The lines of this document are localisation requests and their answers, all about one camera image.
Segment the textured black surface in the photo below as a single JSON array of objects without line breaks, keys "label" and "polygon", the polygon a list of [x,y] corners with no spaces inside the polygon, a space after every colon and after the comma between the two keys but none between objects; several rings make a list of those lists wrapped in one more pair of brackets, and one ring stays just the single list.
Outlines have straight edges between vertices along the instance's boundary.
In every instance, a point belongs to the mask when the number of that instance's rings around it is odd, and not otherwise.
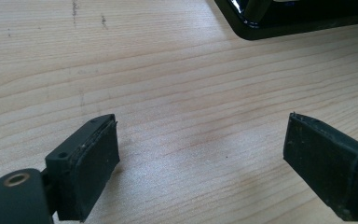
[{"label": "textured black surface", "polygon": [[358,142],[310,117],[291,114],[283,158],[345,221],[358,221]]},{"label": "textured black surface", "polygon": [[46,156],[60,220],[84,221],[119,162],[114,115],[92,119]]},{"label": "textured black surface", "polygon": [[[11,176],[24,174],[29,177],[23,183],[12,187],[5,185]],[[0,223],[52,223],[39,171],[24,169],[0,178]]]},{"label": "textured black surface", "polygon": [[[214,1],[235,34],[247,40],[358,24],[358,0],[300,0],[286,3],[271,1],[270,5],[263,0],[259,3],[260,8],[268,6],[268,10],[258,9],[255,14],[254,10],[252,13],[246,11],[248,1]],[[240,9],[233,2],[239,3]]]}]

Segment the black rectangular piece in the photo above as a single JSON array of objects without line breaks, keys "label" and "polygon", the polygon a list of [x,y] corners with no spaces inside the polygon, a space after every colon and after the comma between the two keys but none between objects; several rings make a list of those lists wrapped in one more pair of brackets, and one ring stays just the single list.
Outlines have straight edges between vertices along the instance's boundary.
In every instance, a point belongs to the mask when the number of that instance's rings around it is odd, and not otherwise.
[{"label": "black rectangular piece", "polygon": [[358,24],[358,0],[214,0],[247,40]]},{"label": "black rectangular piece", "polygon": [[53,223],[39,171],[23,169],[0,178],[0,223]]},{"label": "black rectangular piece", "polygon": [[283,158],[345,221],[358,221],[358,142],[310,117],[290,114]]},{"label": "black rectangular piece", "polygon": [[92,119],[46,156],[60,220],[84,221],[119,162],[115,115]]}]

